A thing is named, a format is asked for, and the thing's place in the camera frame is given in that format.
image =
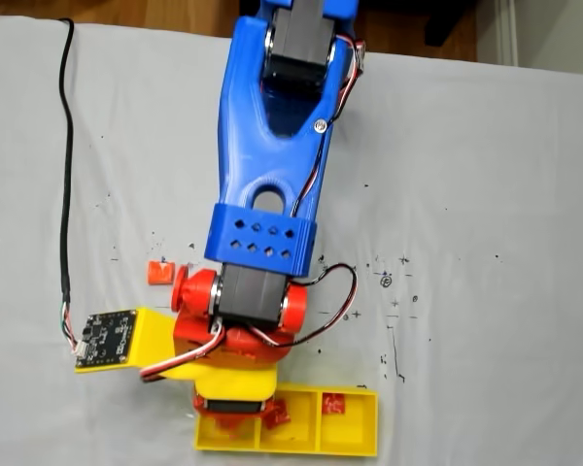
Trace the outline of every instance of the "blue bracket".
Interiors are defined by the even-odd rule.
[[[267,3],[290,2],[264,0],[262,8]],[[328,5],[354,4],[355,14],[356,3],[326,0],[325,10]],[[219,109],[220,199],[214,209],[205,257],[304,277],[309,273],[317,231],[315,216],[332,133],[332,127],[324,134],[318,133],[314,123],[318,119],[328,121],[334,114],[349,51],[344,41],[336,41],[320,101],[293,135],[275,135],[268,124],[260,87],[267,28],[265,19],[240,17],[233,33]],[[293,203],[311,173],[322,138],[324,149],[317,178],[292,216]],[[280,196],[284,206],[280,214],[253,209],[263,191]]]

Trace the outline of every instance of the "circuit board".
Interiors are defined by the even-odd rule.
[[[136,324],[136,311],[94,314],[86,320],[76,347],[76,367],[99,367],[127,362]]]

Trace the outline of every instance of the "black cable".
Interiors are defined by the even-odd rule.
[[[300,208],[302,199],[305,198],[307,193],[311,190],[311,187],[313,187],[318,170],[320,169],[320,164],[322,163],[322,153],[324,152],[324,144],[326,142],[326,131],[322,134],[322,139],[320,140],[318,152],[315,155],[315,161],[313,162],[311,173],[309,174],[306,182],[304,182],[304,186],[302,187],[300,194],[298,194],[298,197],[296,197],[295,201],[293,201],[293,206],[291,207],[291,216],[296,216],[298,214],[298,209]]]
[[[69,229],[69,210],[71,207],[71,165],[74,150],[74,121],[71,118],[71,111],[69,110],[69,103],[65,95],[65,68],[67,67],[67,58],[69,57],[69,49],[71,49],[71,41],[74,37],[74,21],[68,17],[61,18],[60,21],[66,22],[69,25],[69,32],[67,33],[67,40],[62,51],[60,59],[60,71],[58,72],[58,92],[60,93],[60,101],[65,111],[67,119],[67,143],[65,149],[65,178],[62,194],[62,213],[60,217],[60,289],[62,291],[62,301],[67,306],[71,302],[71,282],[69,279],[69,257],[67,253],[67,233]],[[65,325],[63,324],[63,333],[65,333]]]
[[[293,202],[293,206],[291,207],[291,216],[296,216],[298,214],[298,209],[300,208],[300,203],[302,202],[302,200],[306,197],[306,195],[309,193],[309,191],[313,187],[313,184],[315,182],[315,178],[317,177],[318,170],[320,169],[320,164],[322,163],[322,154],[324,152],[324,144],[326,141],[326,132],[328,131],[330,126],[335,121],[337,121],[339,119],[339,117],[341,117],[341,114],[343,112],[343,108],[346,106],[346,102],[348,102],[348,97],[350,97],[350,94],[352,94],[352,90],[354,89],[354,86],[357,83],[357,79],[362,74],[362,71],[360,70],[359,51],[357,50],[357,46],[356,46],[354,39],[352,39],[352,36],[350,36],[348,34],[341,33],[339,35],[345,36],[353,44],[352,45],[352,57],[356,62],[356,70],[357,71],[353,76],[350,77],[350,79],[352,80],[352,83],[350,84],[350,90],[343,96],[343,101],[341,102],[341,104],[337,105],[337,109],[335,110],[334,115],[326,123],[326,130],[322,134],[322,139],[320,140],[320,145],[318,147],[318,151],[317,151],[316,156],[315,156],[315,161],[313,162],[313,167],[311,168],[311,173],[309,174],[309,177],[307,178],[306,182],[304,183],[304,186],[302,187],[300,194],[298,194],[298,197],[296,197],[295,201]]]

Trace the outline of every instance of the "wire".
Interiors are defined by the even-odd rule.
[[[341,116],[341,112],[343,112],[343,108],[348,101],[348,97],[352,92],[352,88],[354,84],[356,84],[357,79],[360,76],[360,58],[359,58],[359,50],[357,49],[357,43],[350,37],[348,34],[337,34],[337,39],[341,39],[344,41],[349,48],[352,49],[353,60],[352,60],[352,73],[350,75],[350,79],[345,84],[344,88],[339,91],[339,102],[337,104],[337,110],[328,122],[328,126],[333,124],[335,121],[339,119]]]
[[[344,264],[344,263],[340,262],[338,264],[331,265],[330,267],[325,269],[316,279],[312,280],[311,282],[306,282],[306,283],[292,282],[293,284],[296,284],[299,286],[313,286],[314,284],[321,282],[333,270],[341,269],[341,268],[347,269],[350,272],[350,274],[352,274],[352,283],[350,285],[350,292],[348,293],[348,296],[346,297],[346,300],[344,301],[341,308],[339,308],[339,311],[337,311],[337,313],[334,315],[334,317],[331,320],[329,320],[327,323],[322,325],[320,328],[312,331],[311,333],[300,338],[299,340],[295,340],[295,341],[289,342],[289,343],[279,343],[279,342],[271,339],[265,333],[263,333],[261,330],[259,330],[256,327],[253,327],[252,325],[249,326],[249,331],[251,333],[253,333],[254,335],[256,335],[257,337],[259,337],[268,346],[274,347],[274,348],[295,347],[295,346],[300,345],[302,343],[308,342],[312,338],[315,338],[318,335],[326,332],[330,327],[332,327],[335,323],[337,323],[339,320],[341,320],[343,318],[343,316],[348,312],[348,309],[350,309],[350,306],[352,305],[352,302],[354,301],[354,298],[357,295],[357,288],[358,288],[357,271],[353,267],[349,266],[348,264]]]
[[[209,354],[210,352],[212,352],[213,350],[215,350],[224,341],[224,336],[225,336],[225,330],[223,327],[223,323],[220,319],[217,319],[214,322],[213,330],[214,330],[214,337],[212,337],[212,340],[207,342],[202,347],[192,349],[188,352],[185,352],[184,354],[180,354],[178,356],[171,357],[170,359],[166,359],[165,361],[157,362],[156,364],[153,364],[151,366],[148,366],[148,367],[141,369],[140,370],[140,377],[143,380],[143,382],[154,382],[154,381],[161,380],[161,379],[163,379],[163,377],[160,376],[160,374],[162,372],[165,372],[165,371],[168,371],[170,369],[174,369],[176,367],[184,365],[186,363],[195,361],[196,359],[204,357],[207,354]]]
[[[69,210],[71,207],[71,165],[74,150],[74,121],[71,118],[71,111],[69,110],[69,103],[65,95],[65,69],[67,67],[67,58],[69,57],[69,49],[71,49],[71,42],[74,37],[74,21],[69,18],[62,18],[60,21],[65,22],[69,26],[65,47],[62,51],[60,59],[60,71],[58,72],[58,92],[60,94],[60,102],[62,103],[67,119],[67,142],[65,148],[65,175],[64,186],[62,193],[62,213],[60,217],[60,236],[59,236],[59,253],[60,253],[60,289],[62,292],[62,307],[60,311],[60,322],[62,333],[67,339],[72,350],[76,349],[78,341],[74,336],[71,327],[70,304],[71,304],[71,281],[69,278],[69,257],[67,254],[67,233],[69,230]]]
[[[347,34],[337,34],[336,37],[337,39],[341,39],[342,41],[344,41],[348,45],[348,47],[352,49],[354,58],[354,60],[352,61],[352,73],[350,74],[350,78],[346,81],[343,88],[340,89],[339,91],[337,109],[333,114],[332,118],[327,122],[326,130],[324,131],[324,133],[322,133],[320,145],[318,146],[318,151],[316,153],[315,160],[313,162],[313,167],[311,168],[309,177],[307,178],[306,182],[304,183],[304,186],[302,187],[302,190],[300,191],[300,194],[298,194],[298,197],[296,197],[295,201],[293,202],[293,206],[291,207],[292,217],[295,217],[298,214],[300,203],[309,193],[309,191],[313,187],[313,184],[315,183],[315,180],[318,177],[318,172],[320,171],[320,164],[322,163],[322,155],[324,153],[324,144],[326,143],[326,132],[328,131],[328,128],[341,116],[341,112],[343,112],[343,108],[345,107],[346,102],[348,101],[348,97],[352,92],[352,88],[354,87],[354,84],[357,82],[359,76],[362,74],[362,71],[360,70],[360,57],[358,47],[364,46],[364,42],[363,41],[355,42],[354,39],[352,39],[352,37],[350,37]]]

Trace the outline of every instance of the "white cloth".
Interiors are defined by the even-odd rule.
[[[0,465],[333,462],[195,452],[187,384],[73,374],[59,329],[66,34],[0,17]],[[205,263],[228,44],[76,26],[77,333],[88,314],[168,306],[148,259]],[[360,315],[294,349],[280,379],[379,390],[379,456],[343,464],[583,465],[583,77],[365,65],[336,124],[313,267],[358,266]],[[305,330],[347,286],[341,273],[311,289]]]

